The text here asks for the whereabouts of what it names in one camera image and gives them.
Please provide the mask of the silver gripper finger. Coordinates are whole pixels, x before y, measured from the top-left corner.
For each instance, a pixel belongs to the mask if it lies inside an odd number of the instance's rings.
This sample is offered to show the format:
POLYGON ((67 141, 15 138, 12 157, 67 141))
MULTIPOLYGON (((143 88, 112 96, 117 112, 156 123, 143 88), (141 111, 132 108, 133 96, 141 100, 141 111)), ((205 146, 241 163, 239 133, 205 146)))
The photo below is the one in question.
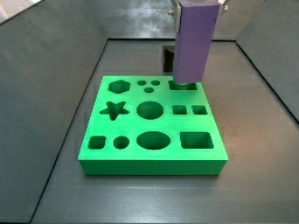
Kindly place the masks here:
POLYGON ((217 0, 217 2, 219 2, 219 5, 220 5, 219 12, 227 11, 229 0, 217 0))
POLYGON ((171 0, 172 8, 168 10, 168 15, 173 18, 173 22, 176 24, 180 23, 180 16, 181 16, 181 6, 179 0, 171 0))

